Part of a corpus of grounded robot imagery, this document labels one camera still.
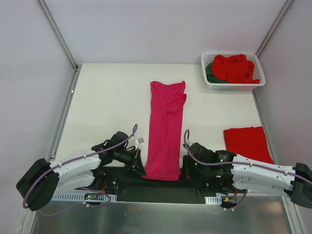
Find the pink t shirt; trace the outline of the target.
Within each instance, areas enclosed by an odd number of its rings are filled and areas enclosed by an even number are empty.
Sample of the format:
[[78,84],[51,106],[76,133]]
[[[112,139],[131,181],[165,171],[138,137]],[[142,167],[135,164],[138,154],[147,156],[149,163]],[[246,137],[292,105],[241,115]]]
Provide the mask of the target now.
[[177,181],[180,176],[180,148],[183,108],[187,99],[184,81],[151,85],[148,158],[145,179]]

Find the white plastic laundry basket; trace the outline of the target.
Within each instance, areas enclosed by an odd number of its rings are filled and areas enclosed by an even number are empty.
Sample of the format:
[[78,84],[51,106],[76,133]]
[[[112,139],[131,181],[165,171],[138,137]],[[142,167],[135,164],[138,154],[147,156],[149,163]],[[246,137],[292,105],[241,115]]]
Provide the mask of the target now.
[[201,67],[206,85],[218,91],[251,91],[264,86],[258,57],[243,52],[204,52]]

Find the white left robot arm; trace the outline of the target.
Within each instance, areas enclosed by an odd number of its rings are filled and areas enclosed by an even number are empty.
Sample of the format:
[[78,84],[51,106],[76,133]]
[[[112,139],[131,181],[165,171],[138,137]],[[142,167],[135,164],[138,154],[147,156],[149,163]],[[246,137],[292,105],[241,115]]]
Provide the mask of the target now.
[[48,162],[38,159],[17,182],[16,189],[23,198],[23,207],[37,211],[61,193],[77,188],[103,189],[106,181],[101,168],[114,160],[125,169],[146,175],[140,149],[128,146],[130,136],[118,131],[110,139],[91,147],[91,152],[67,161]]

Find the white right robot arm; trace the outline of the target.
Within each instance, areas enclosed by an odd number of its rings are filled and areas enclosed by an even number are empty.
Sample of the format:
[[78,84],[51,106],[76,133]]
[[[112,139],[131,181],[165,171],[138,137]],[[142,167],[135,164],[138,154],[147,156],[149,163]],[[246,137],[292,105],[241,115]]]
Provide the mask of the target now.
[[312,171],[303,163],[281,166],[253,160],[226,150],[208,150],[199,143],[184,143],[183,175],[199,183],[201,196],[228,196],[228,207],[237,204],[236,194],[266,193],[288,197],[300,207],[312,207]]

